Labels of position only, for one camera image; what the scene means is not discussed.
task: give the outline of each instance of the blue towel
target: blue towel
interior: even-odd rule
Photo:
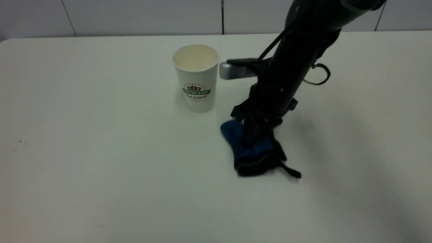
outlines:
[[[234,120],[227,121],[220,126],[223,136],[234,152],[234,168],[240,176],[258,176],[280,166],[293,177],[301,178],[300,172],[283,164],[286,156],[280,144],[274,139],[272,132],[251,147],[245,147],[240,142],[243,127],[242,123]]]

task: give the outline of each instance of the paper cup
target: paper cup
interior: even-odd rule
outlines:
[[[219,54],[208,45],[187,45],[172,57],[186,104],[193,112],[206,112],[215,102]]]

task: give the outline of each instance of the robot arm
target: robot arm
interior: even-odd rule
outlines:
[[[295,108],[297,101],[293,97],[298,87],[309,69],[320,65],[315,65],[316,60],[337,40],[342,27],[370,10],[379,9],[385,1],[294,0],[286,29],[258,59],[227,60],[220,64],[223,79],[258,76],[249,98],[231,113],[235,120],[244,122],[241,142],[245,146],[251,146],[280,125],[282,117]],[[274,56],[263,60],[279,41]]]

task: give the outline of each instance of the table surface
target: table surface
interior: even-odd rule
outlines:
[[[172,54],[256,57],[275,37],[2,42],[0,241],[430,242],[432,32],[341,33],[330,80],[275,130],[303,178],[239,178],[219,126],[255,79],[218,79],[194,113]]]

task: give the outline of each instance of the cable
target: cable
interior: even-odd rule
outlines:
[[[295,20],[293,20],[291,22],[290,25],[288,25],[288,27],[286,27],[277,37],[276,39],[273,40],[273,42],[264,50],[263,53],[261,53],[261,55],[258,57],[258,61],[263,60],[263,58],[271,51],[271,49],[273,49],[275,47],[275,45],[285,36],[288,34],[288,32],[290,32],[292,30],[292,28],[294,27],[294,25],[297,24],[297,22],[305,15],[305,13],[307,13],[310,8],[311,8],[312,4],[309,4],[306,9],[300,14],[299,17],[297,17]]]
[[[328,69],[328,67],[327,67],[326,65],[322,64],[322,63],[318,63],[318,64],[314,64],[314,65],[312,65],[312,69],[314,69],[314,68],[316,68],[316,67],[321,67],[321,68],[323,68],[323,69],[326,71],[326,73],[327,73],[327,78],[326,78],[324,81],[320,82],[320,83],[311,83],[311,82],[307,81],[306,79],[303,79],[303,81],[305,81],[305,82],[308,83],[308,84],[312,84],[312,85],[323,85],[323,84],[325,84],[325,83],[327,82],[327,80],[330,78],[330,75],[331,75],[331,73],[330,73],[330,69]]]

